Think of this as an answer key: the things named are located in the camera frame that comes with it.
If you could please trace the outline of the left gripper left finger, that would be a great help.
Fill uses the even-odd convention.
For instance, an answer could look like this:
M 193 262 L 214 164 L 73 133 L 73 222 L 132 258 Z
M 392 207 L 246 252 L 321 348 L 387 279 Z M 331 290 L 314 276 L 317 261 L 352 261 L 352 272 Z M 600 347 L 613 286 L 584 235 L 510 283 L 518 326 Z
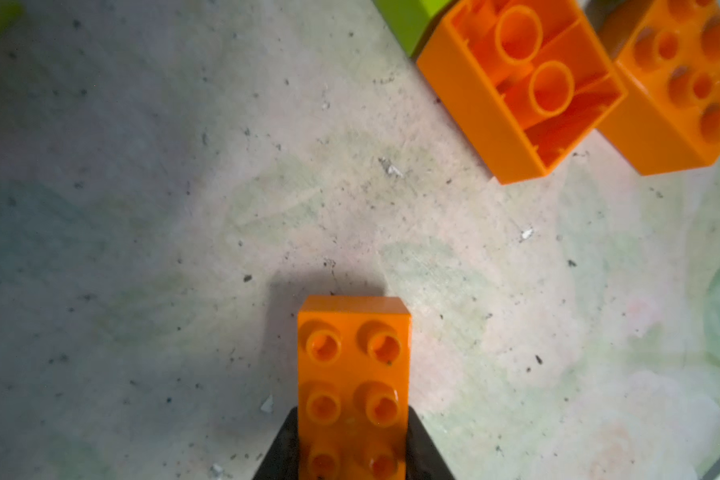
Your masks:
M 299 477 L 298 409 L 286 416 L 253 480 L 297 480 Z

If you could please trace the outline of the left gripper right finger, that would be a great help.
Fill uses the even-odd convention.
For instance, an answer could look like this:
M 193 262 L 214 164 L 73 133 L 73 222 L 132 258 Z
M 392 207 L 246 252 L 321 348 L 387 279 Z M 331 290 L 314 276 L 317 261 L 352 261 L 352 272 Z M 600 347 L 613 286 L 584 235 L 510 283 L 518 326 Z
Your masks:
M 408 407 L 405 451 L 407 480 L 454 480 L 455 477 L 415 409 Z

